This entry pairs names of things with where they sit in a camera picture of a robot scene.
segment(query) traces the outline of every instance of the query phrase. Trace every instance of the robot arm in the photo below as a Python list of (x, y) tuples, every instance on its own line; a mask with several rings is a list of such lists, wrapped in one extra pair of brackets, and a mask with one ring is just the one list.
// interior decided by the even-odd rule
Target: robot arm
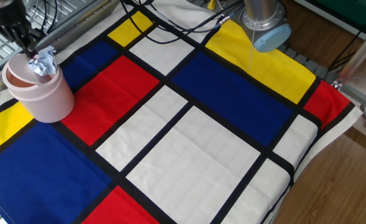
[(33, 29), (25, 14), (22, 0), (0, 0), (0, 34), (15, 42), (28, 58), (32, 58), (45, 33), (38, 28)]

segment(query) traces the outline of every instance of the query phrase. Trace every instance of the white rectangle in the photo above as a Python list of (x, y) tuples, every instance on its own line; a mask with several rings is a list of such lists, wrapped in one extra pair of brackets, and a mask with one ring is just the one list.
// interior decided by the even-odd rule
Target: white rectangle
[(209, 223), (259, 155), (194, 107), (127, 178), (177, 223)]
[[(159, 28), (151, 31), (149, 37), (159, 42), (177, 38), (174, 34)], [(147, 38), (140, 40), (130, 49), (133, 54), (164, 75), (172, 71), (192, 50), (194, 47), (181, 39), (169, 44), (157, 44)]]
[(186, 102), (169, 87), (162, 87), (98, 147), (96, 152), (117, 170), (122, 170)]
[(267, 159), (232, 206), (223, 224), (261, 223), (289, 184), (289, 174)]
[(318, 127), (298, 115), (273, 150), (296, 168), (317, 135)]

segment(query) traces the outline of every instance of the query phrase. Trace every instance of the wooden floor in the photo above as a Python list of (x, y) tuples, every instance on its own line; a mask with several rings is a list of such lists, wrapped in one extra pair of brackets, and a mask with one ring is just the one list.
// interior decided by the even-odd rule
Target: wooden floor
[[(283, 2), (293, 30), (290, 47), (328, 67), (353, 35), (293, 1)], [(366, 63), (359, 74), (366, 74)], [(366, 79), (360, 86), (366, 86)], [(366, 128), (362, 121), (357, 123)], [(349, 129), (311, 161), (286, 196), (274, 224), (366, 223), (364, 133), (360, 127)]]

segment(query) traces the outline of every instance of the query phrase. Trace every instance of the yellow rectangle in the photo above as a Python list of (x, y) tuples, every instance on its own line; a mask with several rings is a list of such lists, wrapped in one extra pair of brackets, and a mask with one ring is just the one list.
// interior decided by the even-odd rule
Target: yellow rectangle
[(33, 119), (20, 102), (0, 112), (0, 145)]
[(235, 22), (227, 21), (206, 47), (275, 92), (299, 103), (314, 82), (315, 75), (279, 50), (260, 53), (253, 49), (249, 67), (251, 45), (242, 28)]
[[(132, 20), (140, 28), (141, 31), (147, 30), (152, 25), (152, 22), (141, 12), (136, 12), (132, 16)], [(121, 44), (123, 47), (126, 47), (139, 35), (140, 31), (138, 31), (137, 28), (134, 27), (130, 19), (127, 19), (119, 27), (110, 32), (108, 34), (108, 37), (111, 38), (112, 40), (115, 40), (118, 44)]]

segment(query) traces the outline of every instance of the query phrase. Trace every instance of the tablecloth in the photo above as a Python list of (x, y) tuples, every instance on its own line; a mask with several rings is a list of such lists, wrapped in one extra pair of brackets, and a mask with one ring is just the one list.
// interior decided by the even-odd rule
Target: tablecloth
[[(187, 28), (212, 15), (184, 0), (154, 6)], [(270, 223), (360, 110), (278, 50), (254, 50), (250, 62), (232, 21), (184, 35), (151, 7), (128, 10), (56, 56), (76, 98), (65, 119), (37, 122), (0, 93), (0, 214), (8, 223)]]

